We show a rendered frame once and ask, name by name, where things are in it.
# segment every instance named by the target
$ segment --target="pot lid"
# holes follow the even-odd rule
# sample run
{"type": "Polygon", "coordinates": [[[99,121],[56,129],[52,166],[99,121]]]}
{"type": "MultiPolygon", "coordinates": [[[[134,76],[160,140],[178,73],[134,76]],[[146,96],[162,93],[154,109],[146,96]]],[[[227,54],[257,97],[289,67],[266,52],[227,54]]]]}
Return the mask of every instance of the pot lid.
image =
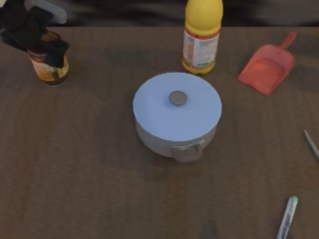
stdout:
{"type": "Polygon", "coordinates": [[[189,141],[209,133],[218,123],[222,103],[205,80],[187,73],[157,75],[137,90],[136,121],[148,133],[169,141],[189,141]]]}

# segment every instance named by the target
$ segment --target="jar label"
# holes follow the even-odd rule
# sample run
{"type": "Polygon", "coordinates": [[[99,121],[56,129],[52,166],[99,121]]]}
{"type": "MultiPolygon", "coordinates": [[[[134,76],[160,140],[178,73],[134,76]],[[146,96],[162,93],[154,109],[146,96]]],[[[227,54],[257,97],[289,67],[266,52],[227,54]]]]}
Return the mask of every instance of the jar label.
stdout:
{"type": "Polygon", "coordinates": [[[184,61],[198,69],[210,66],[215,61],[218,40],[219,32],[210,36],[198,36],[185,29],[184,61]]]}
{"type": "Polygon", "coordinates": [[[64,56],[64,66],[62,68],[52,67],[45,63],[40,63],[32,60],[33,67],[38,77],[43,81],[55,81],[64,77],[69,71],[69,63],[64,56]]]}

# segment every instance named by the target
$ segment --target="lid knob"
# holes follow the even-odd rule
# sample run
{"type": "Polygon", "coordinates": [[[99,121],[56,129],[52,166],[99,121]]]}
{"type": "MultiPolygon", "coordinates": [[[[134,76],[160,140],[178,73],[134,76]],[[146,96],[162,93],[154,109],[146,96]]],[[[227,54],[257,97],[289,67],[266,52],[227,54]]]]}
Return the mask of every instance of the lid knob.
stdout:
{"type": "Polygon", "coordinates": [[[169,102],[175,106],[182,106],[187,102],[187,94],[183,91],[173,91],[169,95],[169,102]]]}

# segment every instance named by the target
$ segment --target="tabletop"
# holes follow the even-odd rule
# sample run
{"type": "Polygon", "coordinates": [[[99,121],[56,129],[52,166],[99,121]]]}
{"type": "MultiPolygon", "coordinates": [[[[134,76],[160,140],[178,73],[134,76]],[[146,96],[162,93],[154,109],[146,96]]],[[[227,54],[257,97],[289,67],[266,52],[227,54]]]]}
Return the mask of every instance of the tabletop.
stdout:
{"type": "Polygon", "coordinates": [[[273,239],[290,195],[290,238],[319,235],[318,28],[223,28],[213,71],[222,117],[203,158],[177,164],[138,139],[132,99],[184,71],[183,29],[53,28],[70,75],[44,86],[28,56],[0,44],[1,239],[273,239]],[[237,80],[254,51],[299,34],[296,64],[268,97],[237,80]]]}

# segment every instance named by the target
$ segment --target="pot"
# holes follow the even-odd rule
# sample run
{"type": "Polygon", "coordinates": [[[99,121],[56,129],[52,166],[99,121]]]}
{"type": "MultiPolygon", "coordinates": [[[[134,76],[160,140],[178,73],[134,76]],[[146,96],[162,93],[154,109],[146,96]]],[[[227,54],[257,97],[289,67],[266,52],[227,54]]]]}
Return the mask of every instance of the pot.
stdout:
{"type": "Polygon", "coordinates": [[[140,86],[133,112],[138,136],[150,150],[186,163],[199,160],[212,141],[222,103],[202,78],[164,73],[140,86]]]}

